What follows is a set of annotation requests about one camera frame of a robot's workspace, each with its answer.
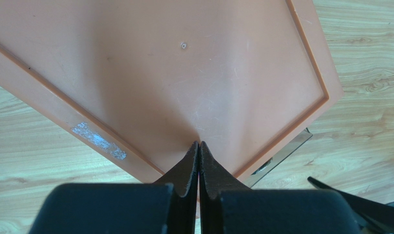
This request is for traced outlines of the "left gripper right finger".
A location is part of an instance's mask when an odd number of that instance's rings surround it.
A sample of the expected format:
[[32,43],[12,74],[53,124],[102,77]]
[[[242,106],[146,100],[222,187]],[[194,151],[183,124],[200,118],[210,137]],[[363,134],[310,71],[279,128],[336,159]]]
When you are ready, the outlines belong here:
[[199,149],[204,234],[357,234],[352,210],[329,190],[253,190],[202,142]]

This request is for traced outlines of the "clear bottom drawer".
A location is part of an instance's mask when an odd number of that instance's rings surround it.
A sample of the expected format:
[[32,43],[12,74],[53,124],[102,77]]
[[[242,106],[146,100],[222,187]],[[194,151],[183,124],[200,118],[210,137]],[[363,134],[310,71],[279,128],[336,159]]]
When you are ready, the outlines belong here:
[[259,167],[254,173],[252,173],[243,184],[252,188],[259,181],[281,164],[285,159],[292,155],[299,147],[307,142],[313,134],[308,128],[305,128],[299,133],[293,140],[291,140],[286,146],[278,151],[273,157],[271,157],[265,164]]

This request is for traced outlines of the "orange drawer box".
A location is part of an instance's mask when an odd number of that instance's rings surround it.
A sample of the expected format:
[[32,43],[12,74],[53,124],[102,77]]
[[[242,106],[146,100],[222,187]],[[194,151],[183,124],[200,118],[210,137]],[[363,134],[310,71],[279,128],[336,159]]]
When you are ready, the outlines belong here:
[[343,90],[310,0],[0,0],[0,86],[148,183],[245,180]]

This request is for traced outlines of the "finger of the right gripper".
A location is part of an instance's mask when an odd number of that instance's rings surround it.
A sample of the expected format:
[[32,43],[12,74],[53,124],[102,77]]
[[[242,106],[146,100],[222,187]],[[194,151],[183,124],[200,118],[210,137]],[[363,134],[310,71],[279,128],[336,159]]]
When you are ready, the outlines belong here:
[[342,192],[311,176],[307,180],[317,189],[339,193],[353,210],[361,227],[378,234],[394,234],[394,206]]

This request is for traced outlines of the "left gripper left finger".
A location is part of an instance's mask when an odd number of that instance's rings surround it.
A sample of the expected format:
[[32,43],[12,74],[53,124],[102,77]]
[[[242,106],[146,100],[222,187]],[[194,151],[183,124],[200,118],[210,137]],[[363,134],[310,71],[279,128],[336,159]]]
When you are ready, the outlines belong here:
[[66,183],[45,199],[32,234],[192,234],[199,143],[153,183]]

